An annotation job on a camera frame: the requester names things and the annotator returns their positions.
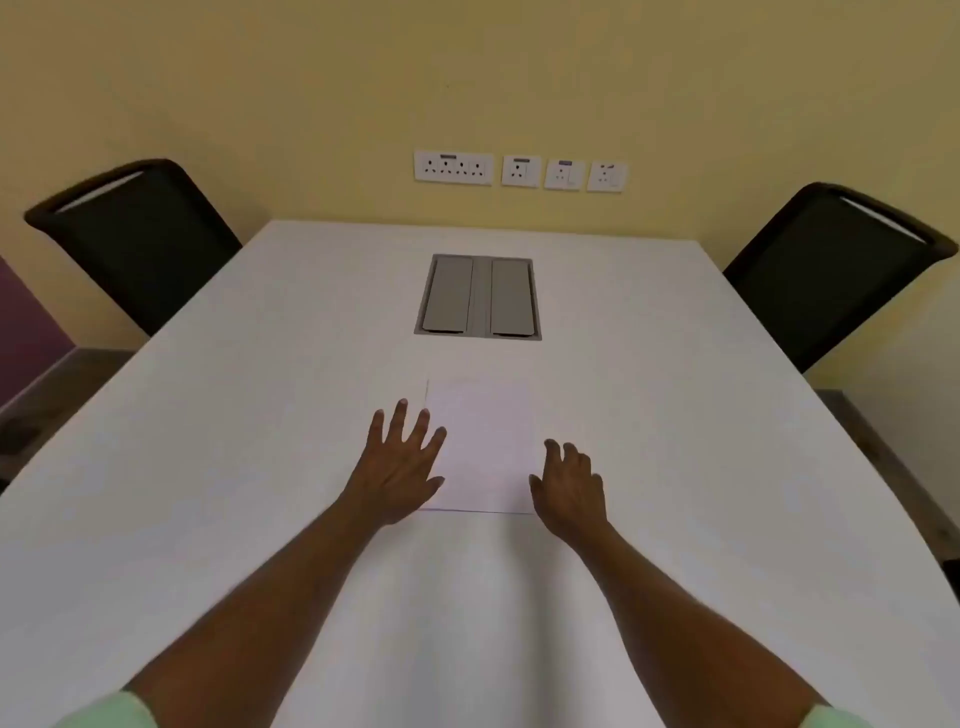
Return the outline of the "person's right forearm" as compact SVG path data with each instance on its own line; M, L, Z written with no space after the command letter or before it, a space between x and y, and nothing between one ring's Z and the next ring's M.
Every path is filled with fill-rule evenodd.
M613 614L666 728L801 728L825 698L738 625L695 598L609 522L556 530Z

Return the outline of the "light green left sleeve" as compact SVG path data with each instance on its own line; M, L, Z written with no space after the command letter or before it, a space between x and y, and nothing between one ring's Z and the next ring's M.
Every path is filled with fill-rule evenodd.
M159 728L159 724L136 694L118 690L72 711L51 728Z

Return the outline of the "white paper sheet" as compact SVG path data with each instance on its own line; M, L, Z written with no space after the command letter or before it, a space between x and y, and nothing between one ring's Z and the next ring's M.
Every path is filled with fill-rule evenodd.
M433 378L424 403L446 437L430 472L443 484L421 509L534 514L529 478L542 470L544 448L528 383Z

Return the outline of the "wide white wall socket panel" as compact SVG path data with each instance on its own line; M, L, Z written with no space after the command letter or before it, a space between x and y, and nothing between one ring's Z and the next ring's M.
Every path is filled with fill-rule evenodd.
M415 150L414 179L420 183L490 187L494 157L489 153Z

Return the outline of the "person's right hand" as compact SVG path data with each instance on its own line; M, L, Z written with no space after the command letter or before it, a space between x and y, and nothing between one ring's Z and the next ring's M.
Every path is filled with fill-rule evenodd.
M596 474L589 455L581 454L581 472L565 472L563 444L553 439L544 442L542 474L546 491L546 513L537 514L545 527L571 549L577 550L609 524L606 504L594 499L592 474Z

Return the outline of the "light green sleeve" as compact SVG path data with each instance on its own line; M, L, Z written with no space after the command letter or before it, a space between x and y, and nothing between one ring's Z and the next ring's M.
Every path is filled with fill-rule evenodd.
M159 724L136 694L118 690L72 711L51 728L159 728Z
M872 728L860 716L827 705L816 705L804 716L798 728Z

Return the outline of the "white single wall socket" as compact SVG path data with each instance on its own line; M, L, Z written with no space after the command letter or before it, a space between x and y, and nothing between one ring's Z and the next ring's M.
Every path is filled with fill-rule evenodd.
M502 157L501 180L503 187L541 187L543 159L539 155L505 154Z

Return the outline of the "person's left forearm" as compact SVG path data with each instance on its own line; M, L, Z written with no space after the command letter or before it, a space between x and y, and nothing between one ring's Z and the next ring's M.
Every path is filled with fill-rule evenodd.
M157 728L270 728L332 606L409 497L343 494L124 686Z

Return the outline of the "black mesh office chair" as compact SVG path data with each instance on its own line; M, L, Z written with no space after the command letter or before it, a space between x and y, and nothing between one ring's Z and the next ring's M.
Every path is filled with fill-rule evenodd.
M839 184L800 188L724 277L801 372L810 370L933 265L954 240Z
M123 164L23 215L148 336L156 335L242 249L185 169L167 158Z

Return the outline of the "white socket with switch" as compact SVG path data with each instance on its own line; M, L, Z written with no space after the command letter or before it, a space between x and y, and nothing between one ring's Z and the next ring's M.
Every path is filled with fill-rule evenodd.
M586 164L583 160L551 158L546 165L543 188L554 191L579 191L583 186Z
M586 183L588 193L621 193L628 179L629 165L622 161L593 160Z

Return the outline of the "light green right sleeve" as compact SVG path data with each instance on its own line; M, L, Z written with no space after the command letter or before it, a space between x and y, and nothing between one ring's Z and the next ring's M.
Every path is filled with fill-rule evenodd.
M827 705L816 705L804 716L798 728L872 728L860 716Z

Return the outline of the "person's left hand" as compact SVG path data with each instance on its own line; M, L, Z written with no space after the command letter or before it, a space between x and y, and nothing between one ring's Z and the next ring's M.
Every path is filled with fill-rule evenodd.
M421 507L421 492L426 480L441 478L431 474L447 430L440 426L425 439L422 452L409 452L409 436L404 427L409 403L400 399L389 420L385 416L384 445L379 453L369 453L369 431L361 455L338 497L351 513L362 517L372 528L397 524Z

